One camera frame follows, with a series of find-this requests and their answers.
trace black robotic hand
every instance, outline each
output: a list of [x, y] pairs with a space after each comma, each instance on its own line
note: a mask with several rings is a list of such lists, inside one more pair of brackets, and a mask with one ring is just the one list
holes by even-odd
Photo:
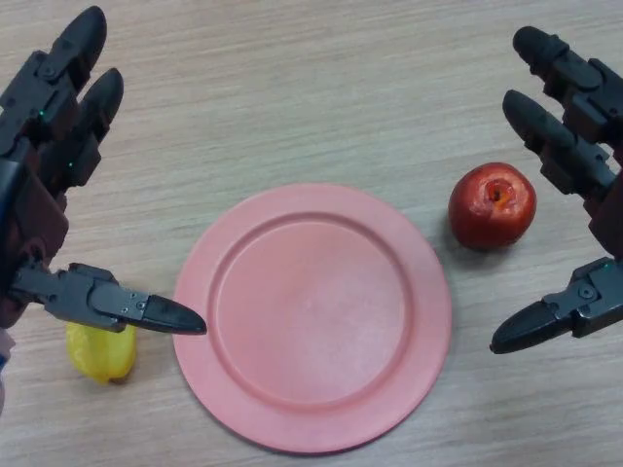
[[623, 175], [610, 170], [608, 153], [599, 146], [610, 146], [623, 162], [623, 80], [599, 60], [585, 61], [558, 36], [535, 27], [517, 31], [513, 47], [565, 113], [561, 123], [510, 90], [504, 115], [540, 158], [541, 173], [563, 194], [584, 199], [589, 229], [614, 259], [576, 269], [565, 291], [507, 319], [494, 334], [493, 353], [521, 350], [569, 331], [581, 338], [623, 319]]
[[48, 54], [33, 53], [0, 96], [0, 328], [36, 302], [57, 318], [114, 332], [130, 323], [204, 334], [192, 310], [121, 287], [108, 270], [48, 271], [67, 234], [65, 193], [89, 181], [124, 94], [113, 68], [77, 101], [105, 40], [104, 14], [88, 8]]

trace apple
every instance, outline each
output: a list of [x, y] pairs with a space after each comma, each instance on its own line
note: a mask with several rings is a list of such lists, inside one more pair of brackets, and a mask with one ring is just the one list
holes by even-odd
[[480, 165], [461, 178], [450, 196], [448, 218], [458, 242], [475, 250], [515, 243], [536, 212], [528, 179], [504, 162]]

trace screw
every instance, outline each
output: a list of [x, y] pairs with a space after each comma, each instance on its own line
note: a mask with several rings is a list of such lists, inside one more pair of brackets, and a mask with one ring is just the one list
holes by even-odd
[[592, 287], [589, 287], [587, 285], [580, 287], [577, 293], [583, 299], [592, 299], [593, 297], [595, 297], [595, 291]]
[[55, 70], [51, 66], [45, 66], [43, 69], [43, 77], [51, 78], [55, 75]]

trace wood grain surface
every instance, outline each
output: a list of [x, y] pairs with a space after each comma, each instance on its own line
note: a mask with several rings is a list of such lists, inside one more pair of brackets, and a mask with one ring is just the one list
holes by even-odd
[[[2, 0], [0, 86], [89, 2]], [[378, 441], [326, 457], [259, 449], [208, 416], [169, 336], [140, 332], [129, 382], [81, 377], [64, 326], [34, 306], [12, 329], [0, 465], [623, 465], [623, 333], [560, 338], [494, 356], [495, 327], [564, 287], [603, 252], [580, 200], [539, 175], [501, 100], [522, 90], [561, 115], [511, 46], [533, 24], [623, 72], [620, 1], [111, 0], [96, 66], [126, 80], [121, 111], [55, 266], [80, 261], [171, 296], [194, 242], [240, 200], [291, 182], [362, 189], [404, 212], [451, 284], [454, 335], [443, 374]], [[505, 161], [539, 196], [531, 229], [476, 255], [445, 230], [449, 194], [476, 164]]]

